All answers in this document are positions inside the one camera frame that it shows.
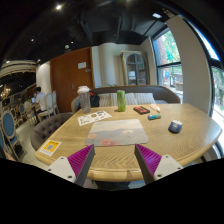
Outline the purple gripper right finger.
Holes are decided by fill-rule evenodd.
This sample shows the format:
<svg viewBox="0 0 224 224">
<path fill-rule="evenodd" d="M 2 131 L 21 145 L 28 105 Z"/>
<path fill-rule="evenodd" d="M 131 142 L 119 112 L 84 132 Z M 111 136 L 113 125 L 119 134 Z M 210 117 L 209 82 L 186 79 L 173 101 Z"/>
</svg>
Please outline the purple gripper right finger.
<svg viewBox="0 0 224 224">
<path fill-rule="evenodd" d="M 135 145 L 134 154 L 146 184 L 182 169 L 182 166 L 170 155 L 161 156 L 140 144 Z"/>
</svg>

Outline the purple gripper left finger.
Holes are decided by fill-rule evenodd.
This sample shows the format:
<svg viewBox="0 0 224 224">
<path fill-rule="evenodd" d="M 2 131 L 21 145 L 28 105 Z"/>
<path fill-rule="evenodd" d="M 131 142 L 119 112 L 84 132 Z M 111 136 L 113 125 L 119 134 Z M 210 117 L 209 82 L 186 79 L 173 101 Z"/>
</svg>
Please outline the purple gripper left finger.
<svg viewBox="0 0 224 224">
<path fill-rule="evenodd" d="M 83 187 L 94 155 L 94 145 L 89 145 L 69 157 L 59 157 L 47 171 Z"/>
</svg>

